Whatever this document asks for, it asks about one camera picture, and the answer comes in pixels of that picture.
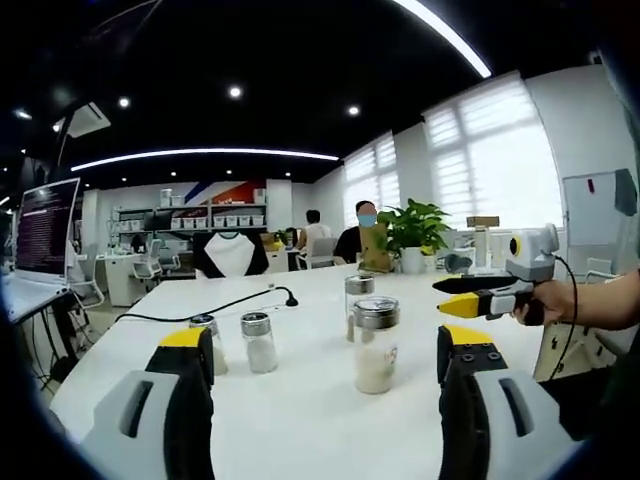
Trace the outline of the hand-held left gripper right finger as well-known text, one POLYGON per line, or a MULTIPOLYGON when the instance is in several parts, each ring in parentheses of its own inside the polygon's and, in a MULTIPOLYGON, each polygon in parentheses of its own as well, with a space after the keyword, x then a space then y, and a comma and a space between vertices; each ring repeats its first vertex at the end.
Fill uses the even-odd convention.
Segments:
POLYGON ((575 452, 557 402, 489 335, 440 326, 437 381, 441 479, 550 479, 575 452))

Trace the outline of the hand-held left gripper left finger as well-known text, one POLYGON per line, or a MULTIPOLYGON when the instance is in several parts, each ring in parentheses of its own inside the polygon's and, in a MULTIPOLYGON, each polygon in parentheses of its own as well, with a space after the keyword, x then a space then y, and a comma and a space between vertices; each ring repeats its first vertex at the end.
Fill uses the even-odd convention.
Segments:
POLYGON ((213 385, 210 329, 170 334, 98 402, 82 453, 109 479, 212 479, 213 385))

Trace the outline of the person's right hand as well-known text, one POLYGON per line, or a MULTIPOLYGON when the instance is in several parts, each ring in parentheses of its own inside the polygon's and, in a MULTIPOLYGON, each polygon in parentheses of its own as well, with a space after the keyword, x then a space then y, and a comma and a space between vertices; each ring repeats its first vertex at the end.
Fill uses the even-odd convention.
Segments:
POLYGON ((533 298, 544 307, 543 325, 571 320, 574 312, 574 288, 557 280, 540 283, 534 287, 533 298))

